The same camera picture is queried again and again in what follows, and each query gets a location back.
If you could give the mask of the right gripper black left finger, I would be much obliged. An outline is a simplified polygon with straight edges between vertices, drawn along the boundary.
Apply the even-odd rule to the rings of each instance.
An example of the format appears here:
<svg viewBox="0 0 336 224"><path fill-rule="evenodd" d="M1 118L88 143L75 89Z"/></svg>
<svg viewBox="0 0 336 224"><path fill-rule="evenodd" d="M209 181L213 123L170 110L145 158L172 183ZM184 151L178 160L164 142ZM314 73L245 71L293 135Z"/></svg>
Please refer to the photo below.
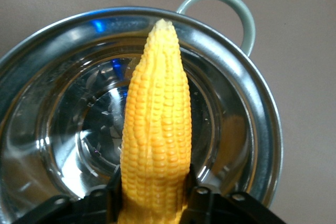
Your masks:
<svg viewBox="0 0 336 224"><path fill-rule="evenodd" d="M118 166L105 186L91 189L83 199L53 196L14 223L117 223L121 195L121 169Z"/></svg>

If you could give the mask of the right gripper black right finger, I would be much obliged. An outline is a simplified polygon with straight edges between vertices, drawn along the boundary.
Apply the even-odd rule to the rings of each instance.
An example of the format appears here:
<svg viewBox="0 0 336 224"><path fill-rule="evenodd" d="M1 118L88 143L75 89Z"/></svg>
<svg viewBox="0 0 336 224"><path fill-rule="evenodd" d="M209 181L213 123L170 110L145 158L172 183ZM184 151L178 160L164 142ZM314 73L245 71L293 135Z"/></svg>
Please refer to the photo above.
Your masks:
<svg viewBox="0 0 336 224"><path fill-rule="evenodd" d="M250 194L242 191L226 196L197 181L194 165L186 179L187 207L184 223L281 223L285 222Z"/></svg>

